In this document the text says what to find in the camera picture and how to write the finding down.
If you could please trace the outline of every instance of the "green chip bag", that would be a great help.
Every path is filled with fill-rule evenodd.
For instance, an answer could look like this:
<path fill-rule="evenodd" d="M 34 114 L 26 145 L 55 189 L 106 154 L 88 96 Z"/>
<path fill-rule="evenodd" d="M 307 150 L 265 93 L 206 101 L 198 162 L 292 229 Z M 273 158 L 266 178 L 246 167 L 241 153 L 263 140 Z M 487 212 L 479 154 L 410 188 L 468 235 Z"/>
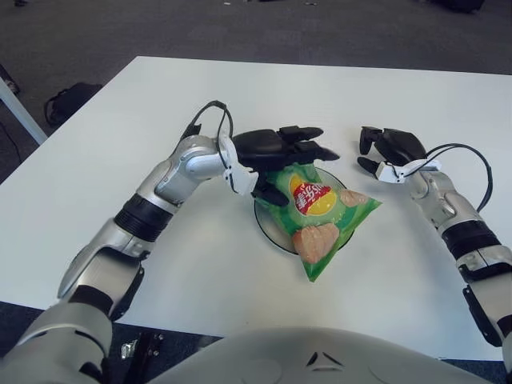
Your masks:
<path fill-rule="evenodd" d="M 312 164 L 293 164 L 279 172 L 269 172 L 267 180 L 288 197 L 289 203 L 275 206 L 257 201 L 292 237 L 311 282 L 366 216 L 381 205 L 364 194 L 323 185 Z"/>

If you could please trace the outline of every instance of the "clear plate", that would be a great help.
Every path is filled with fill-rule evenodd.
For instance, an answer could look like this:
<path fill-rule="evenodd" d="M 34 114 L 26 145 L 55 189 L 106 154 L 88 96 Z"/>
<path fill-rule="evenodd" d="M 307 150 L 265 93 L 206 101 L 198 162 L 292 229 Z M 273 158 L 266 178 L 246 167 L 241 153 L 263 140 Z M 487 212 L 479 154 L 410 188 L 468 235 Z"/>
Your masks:
<path fill-rule="evenodd" d="M 335 176 L 333 176 L 326 170 L 317 168 L 317 172 L 318 175 L 320 176 L 320 179 L 322 180 L 322 184 L 331 186 L 335 190 L 346 189 L 342 182 L 340 182 Z M 258 204 L 255 200 L 254 215 L 256 216 L 256 221 L 258 222 L 259 227 L 261 228 L 265 236 L 267 236 L 267 238 L 273 244 L 275 244 L 282 250 L 285 250 L 286 252 L 290 252 L 291 254 L 297 254 L 297 252 L 295 251 L 294 244 L 291 241 L 291 236 L 289 236 L 288 233 L 282 230 L 281 227 L 272 218 L 272 215 L 269 213 L 269 211 L 261 204 Z M 352 238 L 352 234 L 350 234 L 346 242 L 340 245 L 340 248 L 342 248 L 345 244 L 348 243 L 348 241 Z"/>

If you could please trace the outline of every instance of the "white pole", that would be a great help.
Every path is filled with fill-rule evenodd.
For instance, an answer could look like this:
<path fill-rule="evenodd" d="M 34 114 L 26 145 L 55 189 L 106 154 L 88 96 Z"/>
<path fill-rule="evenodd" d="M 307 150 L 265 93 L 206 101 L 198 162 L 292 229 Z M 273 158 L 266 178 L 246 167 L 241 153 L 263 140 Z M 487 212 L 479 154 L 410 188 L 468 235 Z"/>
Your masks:
<path fill-rule="evenodd" d="M 32 116 L 30 116 L 25 107 L 19 102 L 18 98 L 14 96 L 2 78 L 0 78 L 0 99 L 13 115 L 16 116 L 18 121 L 25 127 L 26 131 L 34 138 L 37 144 L 41 145 L 48 139 L 48 136 L 45 135 L 41 127 L 39 127 Z"/>

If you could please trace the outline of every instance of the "robotic hand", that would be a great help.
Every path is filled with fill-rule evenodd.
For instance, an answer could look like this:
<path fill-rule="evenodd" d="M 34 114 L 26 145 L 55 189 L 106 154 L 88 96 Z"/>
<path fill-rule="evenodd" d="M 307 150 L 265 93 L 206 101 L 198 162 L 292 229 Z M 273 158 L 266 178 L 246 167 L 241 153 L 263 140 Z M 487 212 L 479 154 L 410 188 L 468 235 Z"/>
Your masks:
<path fill-rule="evenodd" d="M 467 145 L 445 144 L 426 152 L 411 133 L 364 126 L 359 143 L 361 154 L 368 154 L 372 143 L 385 160 L 375 162 L 360 157 L 359 165 L 379 181 L 407 185 L 410 196 L 455 257 L 456 266 L 468 283 L 463 294 L 470 312 L 484 338 L 493 346 L 502 346 L 512 380 L 512 252 L 500 243 L 479 214 L 492 194 L 489 163 Z M 477 209 L 455 190 L 447 175 L 439 172 L 441 163 L 435 159 L 442 152 L 459 147 L 472 150 L 487 168 L 489 184 Z M 428 158 L 440 149 L 444 150 Z"/>

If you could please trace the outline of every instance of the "gray carpet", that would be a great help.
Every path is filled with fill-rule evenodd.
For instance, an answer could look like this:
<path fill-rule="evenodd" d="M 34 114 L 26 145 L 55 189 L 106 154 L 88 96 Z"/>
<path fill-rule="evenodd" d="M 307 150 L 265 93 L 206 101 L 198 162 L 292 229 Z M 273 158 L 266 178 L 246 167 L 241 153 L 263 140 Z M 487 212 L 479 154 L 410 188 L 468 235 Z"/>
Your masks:
<path fill-rule="evenodd" d="M 106 83 L 137 55 L 512 74 L 510 0 L 487 0 L 476 14 L 418 0 L 228 1 L 33 0 L 14 8 L 4 0 L 0 63 L 48 134 L 45 100 L 78 81 Z M 4 106 L 0 122 L 28 157 L 36 145 Z M 0 182 L 17 166 L 0 132 Z M 21 319 L 33 316 L 0 305 L 4 353 L 21 334 Z M 176 344 L 169 353 L 183 358 L 187 348 Z M 503 382 L 499 364 L 457 364 Z"/>

